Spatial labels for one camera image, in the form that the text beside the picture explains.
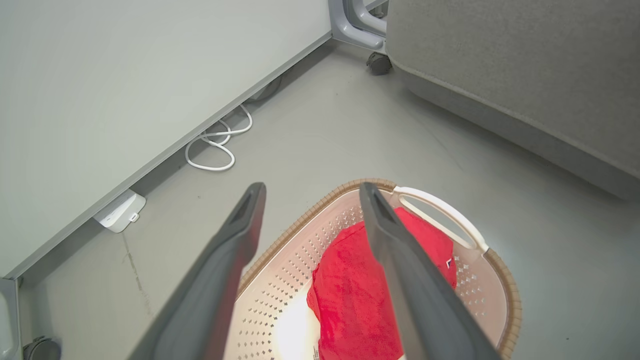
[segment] caster wheel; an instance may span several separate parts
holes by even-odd
[[[371,71],[371,74],[374,75],[385,75],[388,74],[391,68],[391,60],[387,55],[382,55],[379,53],[372,53],[367,60],[367,66]]]
[[[22,348],[24,360],[60,360],[60,345],[50,338],[41,336]]]

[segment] brown woven rim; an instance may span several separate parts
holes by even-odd
[[[269,263],[271,258],[282,249],[291,239],[300,231],[308,222],[313,219],[320,211],[322,211],[327,205],[331,204],[335,199],[344,195],[345,193],[355,190],[360,187],[360,184],[368,182],[374,183],[379,189],[393,192],[396,184],[389,180],[384,179],[358,179],[350,181],[346,184],[342,184],[334,189],[329,195],[325,196],[316,205],[307,210],[299,219],[290,226],[284,234],[282,234],[271,246],[265,251],[261,257],[249,268],[249,271],[240,279],[240,286],[238,287],[237,297],[240,297],[246,290],[246,287],[255,279],[258,273]],[[492,249],[487,250],[484,254],[484,258],[491,264],[496,274],[502,282],[504,287],[507,301],[508,301],[508,319],[507,326],[502,336],[502,340],[498,345],[498,352],[502,355],[504,360],[511,359],[511,354],[518,341],[518,334],[520,333],[520,325],[522,324],[522,303],[520,301],[520,293],[516,282],[511,275],[511,272],[504,264],[500,256],[496,254]]]

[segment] white cable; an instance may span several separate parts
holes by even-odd
[[[246,114],[246,117],[249,119],[249,125],[244,129],[231,130],[231,127],[229,125],[227,125],[226,122],[224,122],[222,120],[219,120],[220,124],[224,125],[225,128],[227,129],[227,131],[220,131],[219,133],[202,133],[202,134],[196,136],[192,141],[190,141],[187,144],[187,147],[184,149],[184,158],[187,160],[189,165],[191,165],[192,167],[201,168],[202,170],[208,170],[208,171],[224,171],[224,170],[234,166],[234,163],[236,163],[236,157],[229,151],[229,149],[224,147],[224,145],[229,141],[229,139],[231,139],[231,135],[238,135],[238,134],[245,133],[245,132],[249,131],[249,129],[251,129],[251,127],[253,126],[253,118],[251,118],[251,114],[249,114],[249,110],[247,110],[244,107],[244,105],[242,105],[242,104],[240,104],[240,108],[242,108],[242,110]],[[214,141],[209,139],[210,136],[221,136],[221,135],[226,135],[227,136],[221,142],[214,142]],[[191,161],[191,159],[189,159],[189,149],[198,140],[202,140],[205,143],[208,143],[209,145],[217,147],[220,150],[226,152],[227,155],[229,155],[229,158],[231,158],[231,162],[226,164],[223,167],[206,167],[204,165],[199,165],[199,164],[194,163],[193,161]]]

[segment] white board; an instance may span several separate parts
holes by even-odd
[[[329,32],[326,0],[1,1],[0,277]]]

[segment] white handle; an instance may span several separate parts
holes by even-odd
[[[478,229],[476,229],[476,227],[473,224],[471,224],[471,222],[467,220],[467,218],[465,218],[464,215],[462,215],[458,210],[454,209],[453,206],[438,199],[437,197],[431,195],[430,193],[426,193],[414,188],[405,188],[405,187],[396,186],[394,188],[394,194],[398,194],[398,199],[400,200],[400,203],[404,207],[408,208],[409,210],[411,210],[412,212],[414,212],[424,220],[428,221],[429,223],[431,223],[431,225],[437,227],[439,230],[445,233],[448,237],[450,237],[452,240],[459,243],[460,245],[464,246],[465,248],[470,250],[480,249],[483,253],[489,250],[489,246],[487,246],[482,234],[480,234]],[[467,235],[469,235],[469,238],[471,238],[471,240],[473,240],[475,244],[473,245],[469,244],[469,242],[465,241],[464,239],[460,238],[458,235],[454,234],[451,230],[447,229],[444,225],[437,222],[436,220],[433,220],[429,215],[423,213],[420,209],[416,208],[413,204],[408,202],[405,199],[405,197],[411,197],[413,199],[425,202],[433,206],[437,210],[439,210],[439,212],[443,213],[444,215],[447,215],[448,218],[450,218],[453,222],[455,222],[456,225],[460,226],[460,228],[463,229]]]

